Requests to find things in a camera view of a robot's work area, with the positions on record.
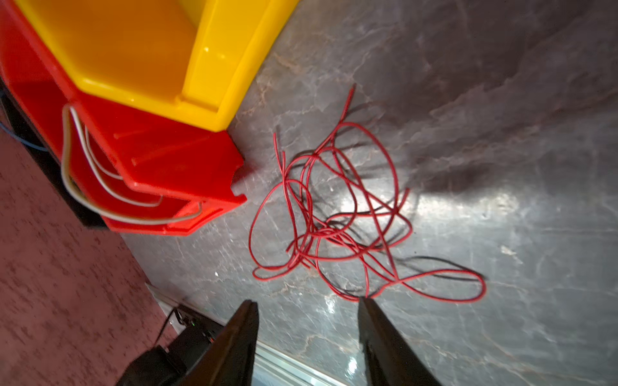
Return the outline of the black plastic bin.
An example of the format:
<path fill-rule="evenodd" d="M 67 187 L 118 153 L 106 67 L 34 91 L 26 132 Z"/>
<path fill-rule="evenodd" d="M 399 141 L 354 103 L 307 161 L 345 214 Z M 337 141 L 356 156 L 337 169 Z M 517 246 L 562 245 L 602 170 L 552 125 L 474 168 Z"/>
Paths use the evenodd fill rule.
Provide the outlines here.
<path fill-rule="evenodd" d="M 67 192 L 61 180 L 58 158 L 47 148 L 47 143 L 39 135 L 3 81 L 1 81 L 1 132 L 13 138 L 30 154 L 56 193 L 85 228 L 109 231 L 108 226 L 98 214 L 79 204 Z"/>

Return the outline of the yellow plastic bin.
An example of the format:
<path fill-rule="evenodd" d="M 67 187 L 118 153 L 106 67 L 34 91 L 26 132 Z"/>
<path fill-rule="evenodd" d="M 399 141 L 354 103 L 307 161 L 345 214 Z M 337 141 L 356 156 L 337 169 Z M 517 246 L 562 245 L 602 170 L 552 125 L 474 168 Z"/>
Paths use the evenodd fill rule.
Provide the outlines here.
<path fill-rule="evenodd" d="M 20 1 L 80 91 L 226 130 L 294 1 Z"/>

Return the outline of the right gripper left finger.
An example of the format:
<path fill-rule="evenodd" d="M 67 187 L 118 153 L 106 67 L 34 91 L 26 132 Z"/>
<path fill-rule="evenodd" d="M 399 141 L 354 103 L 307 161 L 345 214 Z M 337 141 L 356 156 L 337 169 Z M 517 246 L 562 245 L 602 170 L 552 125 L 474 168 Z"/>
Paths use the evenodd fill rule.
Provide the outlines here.
<path fill-rule="evenodd" d="M 245 300 L 180 384 L 252 384 L 258 327 L 258 304 Z"/>

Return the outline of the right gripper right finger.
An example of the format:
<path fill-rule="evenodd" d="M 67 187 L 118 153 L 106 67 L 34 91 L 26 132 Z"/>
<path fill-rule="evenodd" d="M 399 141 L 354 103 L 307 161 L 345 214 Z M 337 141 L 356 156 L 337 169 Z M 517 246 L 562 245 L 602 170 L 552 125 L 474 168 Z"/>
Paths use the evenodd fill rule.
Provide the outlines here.
<path fill-rule="evenodd" d="M 359 300 L 357 316 L 367 384 L 440 386 L 373 299 Z"/>

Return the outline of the red plastic bin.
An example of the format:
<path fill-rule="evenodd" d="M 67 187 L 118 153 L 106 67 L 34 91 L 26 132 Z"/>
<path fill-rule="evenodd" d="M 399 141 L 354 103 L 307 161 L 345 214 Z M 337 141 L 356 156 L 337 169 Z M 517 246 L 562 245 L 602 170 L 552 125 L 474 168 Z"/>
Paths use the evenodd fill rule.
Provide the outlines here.
<path fill-rule="evenodd" d="M 80 91 L 23 16 L 1 4 L 1 78 L 79 204 L 117 233 L 188 236 L 246 202 L 243 158 L 213 133 Z"/>

